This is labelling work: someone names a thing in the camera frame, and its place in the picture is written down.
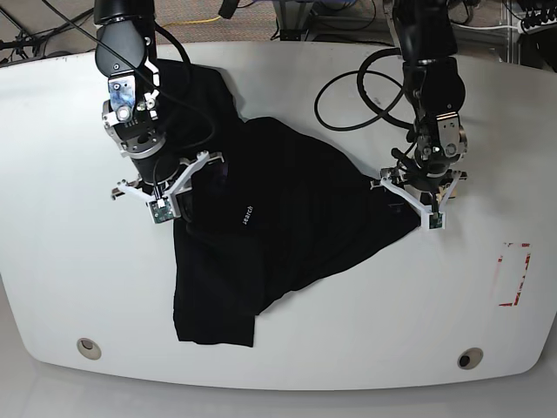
white tabletop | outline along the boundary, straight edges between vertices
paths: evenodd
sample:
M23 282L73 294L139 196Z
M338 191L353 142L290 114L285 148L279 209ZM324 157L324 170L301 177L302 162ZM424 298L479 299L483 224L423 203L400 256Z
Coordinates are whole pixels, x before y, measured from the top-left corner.
M193 62L224 69L243 117L273 116L334 143L362 171L391 165L391 148L405 143L405 133L384 122L341 134L313 116L323 84L356 70L373 47L228 43L187 50ZM160 55L178 58L170 46ZM447 230L414 232L281 300L257 318L255 348L177 341L171 225L153 225L133 199L108 198L135 169L104 133L106 83L93 56L2 69L0 274L26 348L66 367L231 388L391 388L528 370L557 310L557 78L465 57L459 65L470 148L460 167L470 179L449 205ZM400 79L397 58L377 68ZM367 90L383 104L396 94L378 78ZM331 88L322 112L339 125L370 116L353 79ZM404 103L395 114L411 120L412 110ZM501 307L517 294L529 253L520 303ZM77 351L82 337L100 345L99 361ZM457 359L471 347L485 357L463 371Z

